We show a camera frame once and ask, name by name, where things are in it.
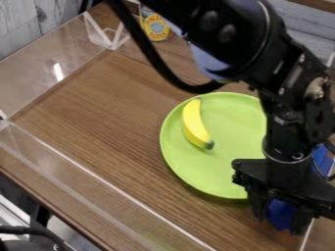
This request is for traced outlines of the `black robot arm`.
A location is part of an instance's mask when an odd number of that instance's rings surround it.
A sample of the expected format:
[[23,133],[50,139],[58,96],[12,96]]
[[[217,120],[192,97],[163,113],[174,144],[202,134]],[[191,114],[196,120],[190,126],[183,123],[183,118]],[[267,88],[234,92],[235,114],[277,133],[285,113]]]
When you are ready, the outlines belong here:
[[140,0],[171,23],[199,55],[219,62],[213,79],[242,80],[259,92],[266,115],[262,159],[234,160],[234,183],[247,191],[254,216],[290,205],[289,229],[335,220],[335,186],[318,171],[314,149],[335,133],[325,64],[290,36],[267,0]]

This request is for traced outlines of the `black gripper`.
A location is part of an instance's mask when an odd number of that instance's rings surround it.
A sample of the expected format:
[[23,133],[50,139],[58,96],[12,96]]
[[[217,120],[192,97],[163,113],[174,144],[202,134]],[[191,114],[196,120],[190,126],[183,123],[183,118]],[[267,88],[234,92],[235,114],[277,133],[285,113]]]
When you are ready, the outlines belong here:
[[313,169],[313,151],[298,155],[265,151],[263,159],[234,159],[233,181],[247,192],[258,220],[266,216],[271,199],[298,206],[291,231],[305,235],[313,218],[335,220],[335,187]]

